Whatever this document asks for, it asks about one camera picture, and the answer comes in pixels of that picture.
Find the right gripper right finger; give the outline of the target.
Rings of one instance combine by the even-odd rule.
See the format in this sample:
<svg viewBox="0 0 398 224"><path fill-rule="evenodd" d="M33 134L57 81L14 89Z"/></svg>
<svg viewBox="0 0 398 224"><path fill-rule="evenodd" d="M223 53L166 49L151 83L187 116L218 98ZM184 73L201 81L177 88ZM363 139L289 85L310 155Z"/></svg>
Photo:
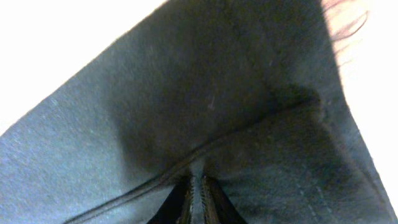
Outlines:
<svg viewBox="0 0 398 224"><path fill-rule="evenodd" d="M201 200L205 224L247 224L216 179L202 177Z"/></svg>

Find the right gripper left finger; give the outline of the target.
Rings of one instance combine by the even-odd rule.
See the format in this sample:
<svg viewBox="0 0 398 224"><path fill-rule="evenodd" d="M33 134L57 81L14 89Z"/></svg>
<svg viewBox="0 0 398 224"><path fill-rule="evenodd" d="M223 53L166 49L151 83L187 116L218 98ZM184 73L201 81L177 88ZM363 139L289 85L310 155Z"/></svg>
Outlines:
<svg viewBox="0 0 398 224"><path fill-rule="evenodd" d="M185 177L178 182L147 224L190 224L193 204L192 184L192 177Z"/></svg>

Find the black garment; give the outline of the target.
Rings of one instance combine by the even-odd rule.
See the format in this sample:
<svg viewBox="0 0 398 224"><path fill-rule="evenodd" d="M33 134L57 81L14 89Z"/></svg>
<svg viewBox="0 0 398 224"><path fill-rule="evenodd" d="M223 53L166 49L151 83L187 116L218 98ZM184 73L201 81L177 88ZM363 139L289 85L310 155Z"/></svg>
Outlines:
<svg viewBox="0 0 398 224"><path fill-rule="evenodd" d="M1 136L2 223L147 223L193 178L247 223L396 223L320 1L169 1Z"/></svg>

